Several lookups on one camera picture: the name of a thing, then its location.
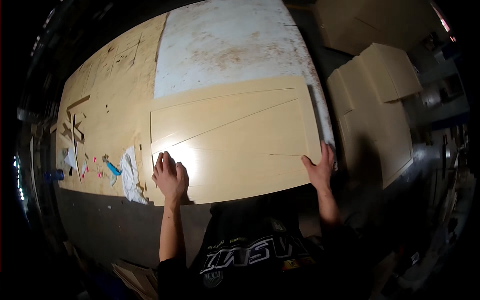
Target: hand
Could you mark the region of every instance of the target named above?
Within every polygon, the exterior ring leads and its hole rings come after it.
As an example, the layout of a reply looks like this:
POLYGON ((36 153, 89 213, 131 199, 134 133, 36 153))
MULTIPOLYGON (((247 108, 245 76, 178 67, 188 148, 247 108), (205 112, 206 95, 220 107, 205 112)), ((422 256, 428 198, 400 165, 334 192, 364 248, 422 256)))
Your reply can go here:
POLYGON ((175 164, 167 151, 160 152, 153 167, 152 179, 165 196, 165 206, 174 207, 180 204, 180 197, 187 191, 186 177, 186 170, 181 162, 175 164))
POLYGON ((307 168, 310 182, 317 191, 330 190, 330 176, 332 175, 334 162, 332 148, 322 141, 322 159, 318 165, 314 165, 306 156, 302 156, 301 160, 307 168))

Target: wooden workbench surface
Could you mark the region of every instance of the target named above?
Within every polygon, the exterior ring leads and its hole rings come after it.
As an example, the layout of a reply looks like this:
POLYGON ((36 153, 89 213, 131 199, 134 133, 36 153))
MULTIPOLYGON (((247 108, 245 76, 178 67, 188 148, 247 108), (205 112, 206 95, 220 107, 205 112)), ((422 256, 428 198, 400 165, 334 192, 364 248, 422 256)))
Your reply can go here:
POLYGON ((123 196, 121 177, 110 187, 107 166, 102 156, 118 165, 125 150, 135 145, 137 164, 141 165, 139 150, 138 111, 153 98, 155 59, 166 14, 152 18, 125 32, 105 45, 67 80, 63 89, 57 121, 56 154, 67 143, 59 137, 69 134, 63 123, 68 123, 67 108, 75 102, 88 100, 69 109, 75 114, 78 129, 84 134, 84 143, 78 144, 78 165, 87 160, 89 172, 82 182, 73 172, 59 181, 64 189, 102 195, 123 196), (104 176, 98 177, 99 168, 104 176))
MULTIPOLYGON (((101 48, 65 84, 57 134, 64 132, 66 108, 90 95, 70 109, 78 120, 86 116, 78 128, 85 134, 84 145, 78 147, 78 164, 81 168, 85 152, 90 172, 82 183, 67 175, 60 187, 123 196, 121 177, 110 188, 108 178, 98 178, 96 170, 97 165, 103 166, 104 173, 110 174, 101 157, 107 154, 118 164, 132 145, 144 186, 139 110, 146 100, 213 84, 284 75, 305 78, 316 105, 319 134, 334 144, 318 75, 281 0, 210 0, 148 20, 101 48)), ((57 153, 63 147, 57 136, 57 153)))

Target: dark floor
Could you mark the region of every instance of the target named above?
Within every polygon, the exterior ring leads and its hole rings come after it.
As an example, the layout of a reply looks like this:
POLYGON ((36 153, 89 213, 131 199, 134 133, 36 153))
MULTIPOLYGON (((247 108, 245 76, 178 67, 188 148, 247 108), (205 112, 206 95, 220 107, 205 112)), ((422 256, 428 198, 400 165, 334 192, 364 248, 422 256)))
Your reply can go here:
MULTIPOLYGON (((323 46, 311 13, 303 10, 290 12, 325 86, 330 73, 352 56, 323 46)), ((137 24, 138 20, 125 19, 122 23, 125 28, 137 24)), ((54 140, 51 146, 55 149, 54 140)), ((425 194, 430 190, 432 171, 439 161, 439 147, 441 144, 425 146, 425 143, 415 143, 414 138, 414 164, 385 190, 378 184, 361 180, 345 184, 344 174, 336 174, 333 189, 346 223, 353 228, 363 228, 367 224, 388 228, 398 237, 404 237, 422 226, 428 206, 425 194)), ((120 197, 73 192, 58 186, 55 186, 55 193, 65 232, 72 244, 86 255, 106 267, 119 258, 148 267, 157 266, 163 207, 130 203, 120 197)), ((318 206, 312 187, 302 186, 286 193, 297 199, 302 233, 305 236, 320 234, 318 206)), ((188 265, 202 243, 210 219, 209 209, 210 204, 188 205, 181 209, 188 265)))

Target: cream cabinet door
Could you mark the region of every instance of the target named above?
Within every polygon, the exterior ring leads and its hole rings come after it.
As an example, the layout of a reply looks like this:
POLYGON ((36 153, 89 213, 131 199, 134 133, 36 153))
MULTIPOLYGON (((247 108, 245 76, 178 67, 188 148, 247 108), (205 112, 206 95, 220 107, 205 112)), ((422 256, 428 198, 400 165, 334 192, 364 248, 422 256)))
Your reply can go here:
POLYGON ((321 158, 308 88, 301 76, 214 85, 153 100, 142 120, 145 195, 160 152, 187 169, 196 204, 252 197, 309 183, 300 157, 321 158))

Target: forearm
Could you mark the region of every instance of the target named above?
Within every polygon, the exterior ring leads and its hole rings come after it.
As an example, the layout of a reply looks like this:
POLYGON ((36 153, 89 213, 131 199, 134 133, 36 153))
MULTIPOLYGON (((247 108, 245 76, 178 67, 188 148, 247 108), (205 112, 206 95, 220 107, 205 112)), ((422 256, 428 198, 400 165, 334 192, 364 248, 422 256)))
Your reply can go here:
POLYGON ((328 187, 317 189, 318 210, 320 213, 320 221, 327 228, 334 228, 342 225, 343 221, 340 211, 336 205, 332 190, 328 187))
POLYGON ((172 207, 165 206, 160 230, 160 261, 185 257, 185 240, 180 217, 180 203, 172 207))

